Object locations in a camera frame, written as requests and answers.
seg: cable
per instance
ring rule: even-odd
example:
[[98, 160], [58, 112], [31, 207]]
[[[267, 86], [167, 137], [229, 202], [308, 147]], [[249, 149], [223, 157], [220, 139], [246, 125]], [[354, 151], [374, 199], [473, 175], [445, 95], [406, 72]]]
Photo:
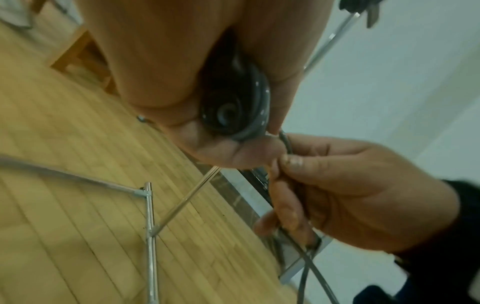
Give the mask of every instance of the cable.
[[[292, 145], [290, 143], [290, 140], [286, 133], [283, 130], [280, 130], [280, 133], [278, 134], [278, 137], [280, 140], [285, 144], [286, 150], [288, 154], [293, 154], [293, 149]], [[305, 268], [303, 269], [303, 272], [301, 274], [300, 278], [300, 284], [298, 285], [298, 296], [296, 299], [297, 304], [303, 304], [305, 300], [305, 288], [307, 286], [307, 278], [309, 275], [309, 270], [312, 270], [313, 274], [315, 275], [316, 279], [322, 286], [322, 288], [325, 290], [326, 295], [330, 299], [330, 302], [332, 304], [340, 304], [339, 300], [337, 300], [337, 297], [335, 296], [334, 292], [330, 288], [330, 285], [327, 283], [325, 280], [324, 276], [320, 273], [319, 269], [315, 266], [313, 262], [313, 258], [315, 257], [315, 253], [317, 252], [318, 248], [322, 244], [322, 239], [318, 238], [319, 241], [311, 250], [310, 256], [295, 242], [295, 240], [289, 235], [287, 231], [285, 231], [283, 228], [279, 228], [280, 232], [284, 235], [284, 237], [291, 243], [293, 248], [299, 253], [300, 257], [305, 261]]]

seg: hand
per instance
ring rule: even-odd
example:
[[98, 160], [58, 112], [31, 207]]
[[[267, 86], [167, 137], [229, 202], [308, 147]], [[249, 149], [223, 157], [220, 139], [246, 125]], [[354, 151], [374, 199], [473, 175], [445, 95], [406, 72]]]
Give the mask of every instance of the hand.
[[274, 212], [256, 225], [281, 223], [303, 244], [311, 225], [355, 247], [400, 252], [449, 227], [455, 191], [386, 147], [355, 140], [290, 135], [294, 154], [269, 171]]
[[221, 167], [262, 166], [285, 152], [276, 138], [244, 143], [210, 134], [199, 120], [198, 73], [215, 42], [234, 28], [243, 51], [270, 81], [268, 131], [276, 134], [333, 0], [77, 0], [121, 97], [180, 148]]

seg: metal pole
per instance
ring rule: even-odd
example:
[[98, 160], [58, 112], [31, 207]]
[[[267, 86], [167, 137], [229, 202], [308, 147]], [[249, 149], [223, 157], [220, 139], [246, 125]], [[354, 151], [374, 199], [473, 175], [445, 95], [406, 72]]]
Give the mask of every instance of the metal pole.
[[152, 228], [150, 236], [156, 236], [159, 234], [160, 231], [167, 226], [168, 223], [190, 202], [192, 197], [195, 196], [195, 194], [200, 191], [200, 189], [202, 189], [202, 187], [205, 186], [205, 184], [207, 184], [217, 173], [219, 173], [220, 170], [220, 167], [212, 167], [210, 171], [203, 176], [200, 182], [198, 182], [198, 184], [192, 190], [190, 190], [190, 192], [184, 198], [181, 199], [180, 203], [170, 209], [167, 215], [160, 220], [160, 223]]
[[150, 231], [154, 226], [154, 207], [152, 202], [152, 184], [145, 183], [145, 190], [150, 195], [145, 197], [146, 201], [146, 247], [147, 247], [147, 297], [148, 304], [159, 303], [159, 284], [157, 274], [157, 249], [155, 236]]
[[96, 186], [102, 186], [109, 189], [118, 190], [121, 192], [126, 192], [133, 195], [138, 195], [138, 196], [148, 195], [148, 191], [145, 191], [145, 190], [135, 189], [135, 188], [99, 180], [96, 178], [90, 178], [90, 177], [70, 173], [67, 171], [59, 170], [59, 169], [53, 169], [46, 166], [37, 165], [34, 163], [30, 163], [30, 162], [20, 160], [11, 156], [3, 155], [3, 154], [0, 154], [0, 166], [30, 170], [39, 174], [51, 175], [59, 178], [66, 178], [73, 181], [86, 182]]
[[320, 62], [321, 59], [330, 51], [330, 49], [337, 43], [337, 41], [345, 34], [345, 32], [354, 25], [354, 23], [359, 19], [361, 14], [354, 13], [350, 14], [337, 28], [337, 30], [332, 33], [328, 41], [321, 46], [318, 51], [312, 56], [310, 62], [305, 66], [303, 70], [304, 76], [310, 74], [314, 67]]

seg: black sleeve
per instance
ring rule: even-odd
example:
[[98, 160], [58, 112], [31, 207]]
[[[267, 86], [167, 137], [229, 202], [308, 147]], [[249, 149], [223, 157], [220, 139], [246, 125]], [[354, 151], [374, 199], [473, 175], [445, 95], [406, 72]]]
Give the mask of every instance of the black sleeve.
[[399, 302], [477, 303], [468, 291], [480, 269], [480, 190], [466, 182], [445, 182], [460, 198], [460, 215], [441, 235], [398, 254], [397, 264], [409, 273]]

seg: parquet floor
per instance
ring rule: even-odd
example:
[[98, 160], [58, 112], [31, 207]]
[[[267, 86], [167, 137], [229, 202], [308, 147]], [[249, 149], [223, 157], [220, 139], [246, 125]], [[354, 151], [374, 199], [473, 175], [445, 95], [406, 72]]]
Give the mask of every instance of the parquet floor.
[[[201, 178], [82, 69], [45, 62], [75, 26], [47, 5], [0, 24], [0, 153], [117, 183], [153, 183], [156, 218]], [[0, 168], [0, 303], [146, 303], [144, 201]], [[162, 303], [294, 303], [260, 240], [208, 185], [160, 234]]]

